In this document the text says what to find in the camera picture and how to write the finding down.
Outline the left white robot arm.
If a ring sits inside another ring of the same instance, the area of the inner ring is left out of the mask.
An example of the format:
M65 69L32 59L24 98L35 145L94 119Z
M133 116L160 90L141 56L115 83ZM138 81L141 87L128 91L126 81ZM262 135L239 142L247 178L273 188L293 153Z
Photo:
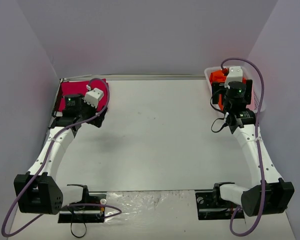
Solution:
M59 187L56 175L81 125L101 126L107 110L106 104L100 103L104 98L104 92L97 88L85 94L64 96L62 115L53 119L39 157L27 173L18 174L14 179L18 208L22 213L56 215L72 203L79 209L90 205L91 197L86 193L86 186L71 183Z

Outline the orange t-shirt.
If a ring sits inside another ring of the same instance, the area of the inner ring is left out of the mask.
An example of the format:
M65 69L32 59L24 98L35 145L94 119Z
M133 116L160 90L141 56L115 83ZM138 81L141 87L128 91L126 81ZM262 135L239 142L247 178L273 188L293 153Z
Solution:
M226 82L227 75L229 73L229 70L227 68L213 71L209 76L209 82L211 85L213 83L222 83L224 84Z

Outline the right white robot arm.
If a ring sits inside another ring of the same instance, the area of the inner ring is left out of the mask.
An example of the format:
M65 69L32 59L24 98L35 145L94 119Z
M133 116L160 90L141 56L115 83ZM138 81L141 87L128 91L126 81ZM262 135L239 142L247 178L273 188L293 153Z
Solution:
M245 188L233 182L216 183L211 199L219 207L228 202L241 206L249 217L257 216L261 205L264 215L281 214L287 209L295 189L275 168L262 141L256 114L247 107L252 98L252 84L248 79L228 84L213 82L211 85L212 103L222 104L222 126L228 127L238 141L252 184L251 188Z

